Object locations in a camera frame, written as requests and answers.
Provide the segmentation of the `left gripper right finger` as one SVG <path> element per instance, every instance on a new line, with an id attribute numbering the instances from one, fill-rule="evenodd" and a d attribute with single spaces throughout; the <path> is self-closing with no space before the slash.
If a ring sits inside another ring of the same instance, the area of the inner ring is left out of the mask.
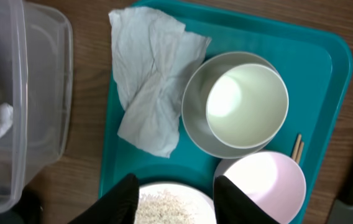
<path id="1" fill-rule="evenodd" d="M 217 224 L 278 224 L 224 175 L 214 180 L 213 202 Z"/>

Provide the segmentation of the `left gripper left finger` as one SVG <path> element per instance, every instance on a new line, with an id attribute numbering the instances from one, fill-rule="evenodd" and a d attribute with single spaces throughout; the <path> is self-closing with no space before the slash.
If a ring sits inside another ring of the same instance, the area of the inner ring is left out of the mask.
<path id="1" fill-rule="evenodd" d="M 134 224 L 138 204 L 139 180 L 127 174 L 69 224 Z"/>

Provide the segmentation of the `pink bowl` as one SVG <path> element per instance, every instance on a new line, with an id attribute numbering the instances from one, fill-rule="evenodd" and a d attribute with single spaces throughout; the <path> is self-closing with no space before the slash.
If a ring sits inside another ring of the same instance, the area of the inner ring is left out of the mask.
<path id="1" fill-rule="evenodd" d="M 303 171 L 280 152 L 260 151 L 239 159 L 223 159 L 214 172 L 214 177 L 220 175 L 279 223 L 293 221 L 305 201 Z"/>

